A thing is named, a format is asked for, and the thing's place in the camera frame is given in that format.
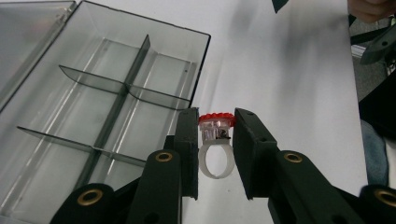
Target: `black object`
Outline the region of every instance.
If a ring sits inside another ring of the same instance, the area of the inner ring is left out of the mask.
[[[373,40],[373,43],[364,51],[361,56],[361,64],[375,63],[382,59],[391,61],[389,55],[396,46],[396,26],[392,26]]]
[[[180,113],[176,135],[167,137],[166,150],[148,157],[140,180],[116,192],[101,184],[77,189],[51,223],[181,223],[181,197],[197,197],[197,118],[196,108]],[[396,223],[395,189],[367,186],[358,198],[333,187],[305,155],[280,151],[250,111],[235,109],[233,145],[247,198],[269,198],[275,224]],[[103,200],[79,204],[78,198],[98,188],[104,189]]]
[[[396,138],[396,71],[359,102],[361,119],[388,138]]]
[[[349,26],[356,17],[349,15]],[[371,64],[383,60],[387,64],[394,63],[396,59],[396,26],[381,28],[360,35],[350,37],[351,45],[358,45],[373,41],[361,56],[361,64]]]
[[[289,2],[289,0],[273,0],[275,13],[277,13],[288,2]]]

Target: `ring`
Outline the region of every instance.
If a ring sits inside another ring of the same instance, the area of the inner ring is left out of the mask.
[[[227,177],[235,167],[235,161],[233,158],[233,148],[228,144],[217,145],[217,146],[221,146],[224,149],[224,152],[227,156],[227,166],[225,167],[225,170],[221,175],[213,175],[212,173],[210,173],[209,169],[207,169],[207,165],[206,165],[206,153],[211,146],[212,145],[205,144],[202,145],[201,148],[199,149],[198,152],[199,168],[201,169],[202,173],[204,173],[204,175],[212,179],[222,179],[224,177]]]

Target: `white tabletop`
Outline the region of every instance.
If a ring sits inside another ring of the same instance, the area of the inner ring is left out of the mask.
[[[350,53],[347,1],[94,0],[212,36],[193,101],[200,113],[256,113],[280,149],[304,153],[340,189],[367,184]],[[223,154],[208,153],[222,169]],[[248,201],[235,167],[199,174],[199,199],[183,200],[183,223],[272,223],[267,200]]]

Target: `clear plastic box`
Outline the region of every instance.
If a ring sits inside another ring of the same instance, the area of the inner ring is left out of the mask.
[[[0,223],[48,223],[74,188],[139,177],[191,106],[210,41],[95,3],[59,4],[64,28],[0,114]]]

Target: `ring band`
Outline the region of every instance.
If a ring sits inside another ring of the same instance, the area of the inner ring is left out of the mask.
[[[199,160],[199,167],[202,173],[204,173],[204,175],[212,179],[222,179],[224,177],[227,177],[233,171],[233,168],[235,166],[235,161],[233,158],[233,148],[230,145],[217,145],[217,146],[221,146],[224,149],[224,152],[227,156],[227,166],[225,167],[225,170],[221,175],[213,175],[207,169],[207,165],[206,165],[206,153],[211,146],[212,145],[202,145],[201,148],[199,149],[198,160]]]

